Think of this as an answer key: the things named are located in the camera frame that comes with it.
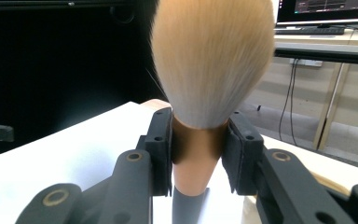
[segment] white table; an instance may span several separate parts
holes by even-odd
[[[14,223],[40,190],[56,183],[87,189],[110,176],[118,155],[146,134],[154,109],[127,103],[93,119],[0,155],[0,224]],[[265,138],[268,148],[294,152],[313,172],[350,189],[358,168]],[[200,223],[241,223],[243,197],[230,194],[219,163]],[[154,198],[154,223],[171,223],[172,198]]]

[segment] copper ferrule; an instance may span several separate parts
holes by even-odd
[[[198,196],[205,191],[223,152],[227,124],[212,129],[195,129],[173,116],[173,176],[181,193]]]

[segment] brush bristles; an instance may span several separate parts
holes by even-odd
[[[270,0],[160,0],[154,62],[175,116],[223,124],[265,73],[274,50]]]

